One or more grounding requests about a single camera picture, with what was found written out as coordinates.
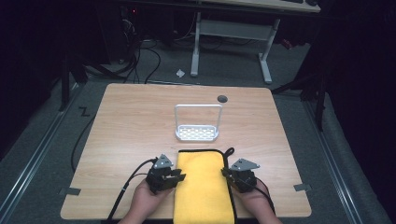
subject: white table leg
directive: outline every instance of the white table leg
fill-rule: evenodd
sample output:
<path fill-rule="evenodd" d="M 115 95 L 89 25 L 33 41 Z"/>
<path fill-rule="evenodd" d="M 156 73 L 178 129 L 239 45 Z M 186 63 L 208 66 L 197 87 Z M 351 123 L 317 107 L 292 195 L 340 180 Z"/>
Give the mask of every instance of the white table leg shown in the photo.
<path fill-rule="evenodd" d="M 262 66 L 262 75 L 264 76 L 264 82 L 267 84 L 272 83 L 270 70 L 268 69 L 268 64 L 267 64 L 267 57 L 270 52 L 271 46 L 274 42 L 274 38 L 275 38 L 277 27 L 279 26 L 279 23 L 280 23 L 280 19 L 275 20 L 274 25 L 271 29 L 270 35 L 268 37 L 267 44 L 265 46 L 264 53 L 259 54 L 260 65 Z"/>
<path fill-rule="evenodd" d="M 197 22 L 195 27 L 195 45 L 194 52 L 192 53 L 191 62 L 191 76 L 198 76 L 198 66 L 199 66 L 199 36 L 201 33 L 201 12 L 197 12 Z"/>

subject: yellow cloth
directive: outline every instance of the yellow cloth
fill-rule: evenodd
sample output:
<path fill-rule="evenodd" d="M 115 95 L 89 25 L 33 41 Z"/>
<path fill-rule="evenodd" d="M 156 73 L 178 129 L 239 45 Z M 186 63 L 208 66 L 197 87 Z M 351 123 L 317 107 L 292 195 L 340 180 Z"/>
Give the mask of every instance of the yellow cloth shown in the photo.
<path fill-rule="evenodd" d="M 216 149 L 180 150 L 177 169 L 186 174 L 175 192 L 175 224 L 232 224 L 236 214 L 224 156 Z"/>

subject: black cable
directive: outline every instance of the black cable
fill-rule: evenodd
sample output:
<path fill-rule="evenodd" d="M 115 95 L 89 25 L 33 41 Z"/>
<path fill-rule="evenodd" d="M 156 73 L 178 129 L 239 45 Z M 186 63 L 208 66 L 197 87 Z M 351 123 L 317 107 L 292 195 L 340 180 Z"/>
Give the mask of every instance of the black cable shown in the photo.
<path fill-rule="evenodd" d="M 138 52 L 137 52 L 137 62 L 138 63 L 140 62 L 140 55 L 141 55 L 140 50 L 141 50 L 141 47 L 142 47 L 142 43 L 140 43 L 139 48 L 138 48 Z M 136 68 L 134 69 L 134 83 L 136 83 L 136 78 L 137 78 L 137 84 L 140 84 L 140 78 L 139 78 L 139 75 L 137 74 L 137 65 L 136 65 Z"/>
<path fill-rule="evenodd" d="M 268 189 L 268 187 L 264 184 L 264 182 L 262 182 L 262 180 L 260 180 L 259 178 L 256 177 L 257 180 L 260 180 L 260 182 L 262 182 L 262 184 L 265 186 L 265 188 L 268 190 L 268 194 L 266 194 L 264 191 L 262 191 L 261 189 L 257 188 L 256 186 L 252 186 L 249 183 L 247 183 L 246 181 L 244 181 L 241 178 L 236 178 L 238 181 L 241 181 L 242 183 L 244 183 L 245 185 L 254 188 L 255 190 L 257 190 L 258 192 L 260 192 L 262 195 L 264 195 L 264 197 L 267 199 L 268 203 L 270 204 L 271 209 L 273 210 L 274 214 L 276 215 L 275 212 L 275 207 L 274 207 L 274 202 L 272 201 L 271 197 L 270 197 L 270 191 Z"/>
<path fill-rule="evenodd" d="M 87 131 L 88 127 L 93 122 L 95 117 L 96 117 L 96 114 L 93 115 L 93 117 L 91 118 L 90 122 L 88 122 L 88 124 L 85 125 L 84 129 L 82 130 L 81 134 L 79 135 L 79 137 L 77 139 L 77 142 L 75 143 L 75 145 L 73 147 L 72 156 L 71 156 L 71 159 L 70 159 L 70 163 L 71 163 L 71 166 L 72 166 L 73 173 L 76 172 L 76 167 L 74 165 L 74 156 L 75 156 L 75 153 L 76 153 L 77 145 L 78 145 L 79 141 L 81 140 L 82 135 L 85 133 L 85 131 Z"/>
<path fill-rule="evenodd" d="M 140 164 L 140 165 L 134 170 L 134 172 L 131 174 L 131 176 L 128 178 L 128 180 L 125 182 L 125 185 L 123 186 L 123 188 L 122 188 L 122 190 L 121 190 L 121 192 L 120 192 L 120 194 L 119 194 L 119 197 L 117 198 L 116 202 L 114 203 L 113 209 L 111 209 L 111 212 L 110 212 L 110 214 L 109 214 L 108 217 L 107 217 L 107 222 L 108 222 L 108 223 L 113 219 L 114 213 L 116 212 L 117 207 L 119 206 L 119 203 L 120 203 L 120 201 L 121 201 L 121 199 L 122 199 L 122 196 L 123 196 L 123 194 L 125 193 L 126 189 L 127 189 L 128 186 L 129 186 L 129 182 L 130 182 L 135 176 L 137 176 L 137 175 L 136 175 L 137 171 L 139 171 L 140 168 L 142 168 L 142 167 L 143 167 L 144 165 L 146 165 L 147 163 L 149 163 L 149 162 L 155 163 L 157 160 L 158 160 L 158 158 L 156 158 L 156 159 L 150 159 L 150 160 L 148 160 L 148 161 L 144 161 L 142 164 Z"/>
<path fill-rule="evenodd" d="M 155 51 L 152 50 L 152 49 L 145 49 L 145 50 L 149 50 L 149 51 L 155 53 L 155 54 L 158 56 L 158 64 L 157 64 L 157 66 L 156 66 L 156 67 L 154 68 L 154 70 L 153 70 L 150 74 L 148 74 L 148 76 L 146 77 L 145 84 L 148 84 L 149 78 L 152 76 L 152 74 L 154 74 L 155 71 L 157 71 L 158 67 L 160 67 L 161 56 L 160 56 L 160 54 L 158 54 L 157 52 L 155 52 Z"/>
<path fill-rule="evenodd" d="M 128 75 L 126 75 L 126 77 L 125 77 L 125 79 L 123 80 L 122 83 L 125 83 L 128 80 L 129 76 L 136 69 L 136 67 L 137 67 L 137 59 L 136 59 L 136 56 L 134 56 L 134 66 L 131 68 L 131 70 L 129 71 Z"/>

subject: metal rail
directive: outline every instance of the metal rail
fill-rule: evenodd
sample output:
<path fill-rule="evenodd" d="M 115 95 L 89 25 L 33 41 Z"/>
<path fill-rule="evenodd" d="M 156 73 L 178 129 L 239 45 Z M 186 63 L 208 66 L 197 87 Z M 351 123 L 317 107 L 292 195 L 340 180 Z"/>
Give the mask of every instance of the metal rail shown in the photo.
<path fill-rule="evenodd" d="M 332 151 L 327 143 L 327 139 L 325 134 L 318 129 L 318 126 L 315 122 L 315 109 L 311 105 L 311 103 L 304 101 L 303 106 L 305 111 L 308 113 L 312 126 L 316 130 L 316 134 L 318 136 L 318 140 L 321 144 L 323 156 L 326 162 L 326 165 L 329 169 L 330 176 L 332 177 L 332 182 L 334 183 L 335 189 L 337 190 L 338 196 L 340 197 L 341 203 L 344 206 L 346 211 L 346 215 L 349 218 L 350 223 L 353 224 L 361 224 L 363 221 L 361 220 L 361 215 L 359 214 L 359 210 L 355 205 L 352 194 L 350 193 L 349 187 L 347 186 L 346 181 L 341 174 L 338 165 L 332 155 Z"/>
<path fill-rule="evenodd" d="M 23 196 L 23 193 L 26 191 L 27 187 L 29 186 L 30 182 L 35 176 L 35 173 L 38 170 L 38 167 L 40 166 L 41 162 L 44 160 L 45 156 L 47 155 L 52 140 L 55 134 L 57 133 L 62 121 L 64 120 L 64 116 L 66 115 L 68 109 L 70 108 L 70 105 L 73 103 L 76 97 L 81 93 L 81 89 L 82 87 L 80 87 L 78 84 L 75 84 L 73 86 L 72 91 L 74 94 L 69 104 L 64 108 L 63 111 L 58 112 L 54 121 L 51 123 L 46 133 L 44 134 L 44 137 L 39 143 L 32 158 L 26 164 L 25 168 L 18 177 L 18 180 L 15 183 L 14 187 L 9 192 L 7 198 L 3 201 L 0 207 L 0 223 L 7 223 L 8 220 L 11 218 L 11 215 L 15 207 L 17 206 L 18 202 Z"/>

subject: dark background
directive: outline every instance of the dark background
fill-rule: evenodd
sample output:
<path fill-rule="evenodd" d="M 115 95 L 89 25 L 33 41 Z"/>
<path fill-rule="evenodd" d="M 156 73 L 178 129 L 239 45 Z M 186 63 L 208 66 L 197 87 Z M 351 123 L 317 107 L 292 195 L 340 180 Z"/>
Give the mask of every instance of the dark background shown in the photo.
<path fill-rule="evenodd" d="M 296 79 L 326 73 L 326 91 L 332 99 L 346 139 L 378 200 L 388 211 L 396 201 L 396 106 L 395 1 L 321 1 L 322 15 L 347 18 L 342 24 L 283 20 L 276 43 L 287 39 L 295 46 L 312 43 Z M 12 147 L 29 118 L 50 97 L 53 84 L 62 73 L 64 46 L 70 44 L 96 63 L 124 59 L 126 47 L 121 25 L 102 29 L 101 18 L 115 17 L 117 9 L 106 14 L 90 4 L 71 2 L 2 3 L 0 127 L 1 158 Z M 192 12 L 170 9 L 138 11 L 139 32 L 172 44 L 173 30 L 184 34 Z M 173 20 L 174 17 L 185 20 Z M 316 87 L 313 80 L 303 86 Z"/>

